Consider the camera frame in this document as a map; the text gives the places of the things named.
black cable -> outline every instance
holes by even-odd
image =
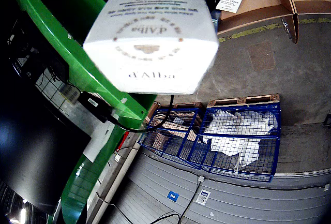
[[[180,216],[179,216],[179,214],[178,213],[174,213],[174,214],[171,214],[171,215],[166,215],[166,216],[160,217],[160,218],[156,219],[155,221],[151,222],[150,224],[157,223],[157,222],[159,222],[159,221],[161,221],[163,219],[169,218],[169,217],[174,216],[174,215],[177,215],[178,216],[178,223],[180,223],[180,219],[179,219]]]
[[[129,131],[129,132],[135,132],[135,133],[142,133],[142,132],[150,132],[150,131],[154,131],[156,129],[158,129],[159,127],[161,127],[168,119],[170,112],[172,110],[172,103],[174,102],[174,95],[171,95],[171,99],[170,99],[170,104],[168,107],[168,111],[167,114],[165,115],[164,119],[162,120],[162,122],[154,127],[151,128],[146,128],[146,129],[132,129],[132,128],[128,128],[123,126],[121,123],[118,122],[118,120],[113,117],[112,115],[109,116],[108,120],[113,123],[114,125],[118,125],[120,128]]]
[[[63,82],[64,84],[70,85],[71,87],[74,87],[74,88],[78,89],[79,93],[82,93],[82,91],[81,91],[77,86],[74,86],[73,84],[71,84],[71,83],[69,83],[69,82],[65,82],[65,81],[63,81],[63,80],[62,80],[61,78],[59,78],[57,75],[55,75],[55,78],[56,78],[56,80],[61,81],[61,82]]]
[[[121,148],[118,150],[118,152],[120,152],[120,150],[122,150],[122,149],[130,149],[130,150],[136,150],[136,151],[139,151],[139,149],[137,149],[137,148],[133,148],[133,147],[121,147]]]
[[[130,224],[133,224],[133,222],[113,203],[110,203],[110,202],[106,202],[104,199],[102,199],[100,196],[99,196],[99,193],[96,192],[96,195],[97,197],[102,201],[104,202],[105,204],[107,205],[111,205],[111,206],[114,206],[123,216],[124,218],[130,223]]]
[[[44,77],[44,76],[45,76],[45,74],[42,73],[42,80],[41,80],[41,83],[40,83],[40,84],[36,84],[36,83],[35,83],[36,86],[40,86],[40,85],[42,85],[42,83],[43,83],[43,77]]]
[[[194,197],[195,197],[195,194],[198,192],[198,188],[199,188],[200,184],[201,184],[201,181],[200,181],[199,184],[197,185],[197,188],[195,189],[195,192],[194,192],[194,194],[193,194],[193,197],[191,198],[190,202],[188,203],[186,209],[184,210],[184,212],[183,212],[182,215],[180,216],[180,218],[179,218],[179,222],[178,222],[178,223],[180,223],[180,221],[182,220],[182,217],[184,216],[186,210],[188,210],[188,208],[190,207],[190,205],[191,205],[191,203],[192,203],[192,201],[193,201],[193,199],[194,199]]]

concrete floor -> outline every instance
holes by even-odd
[[[319,23],[319,18],[326,21]],[[299,16],[299,19],[317,21],[299,24],[298,44],[287,37],[283,28],[268,29],[221,42],[215,63],[196,92],[193,95],[177,95],[174,100],[175,103],[207,103],[213,99],[279,93],[283,128],[278,173],[316,171],[331,167],[330,130],[322,124],[318,124],[318,127],[307,125],[323,122],[331,110],[331,15],[310,14]],[[250,25],[219,37],[226,38],[274,23],[281,24],[281,19]],[[254,49],[267,54],[270,62],[266,44],[270,46],[274,63],[266,60],[265,63],[257,64],[256,59],[251,58]],[[169,96],[160,95],[157,101],[167,104]]]

light fixture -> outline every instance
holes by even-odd
[[[25,224],[25,220],[26,220],[26,210],[25,208],[23,208],[21,210],[21,220],[20,220],[20,224]]]
[[[17,223],[17,224],[20,224],[20,222],[18,220],[15,220],[15,219],[10,219],[9,220],[11,223]]]

d'alba logo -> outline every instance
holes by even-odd
[[[173,79],[175,78],[175,75],[167,75],[167,74],[161,74],[159,72],[133,72],[129,74],[130,78],[146,78],[146,79],[154,79],[154,78],[168,78],[168,79]]]

blue sticker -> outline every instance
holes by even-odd
[[[178,197],[179,197],[179,194],[178,193],[175,193],[173,191],[169,191],[169,194],[167,196],[170,200],[173,200],[174,202],[177,201]]]

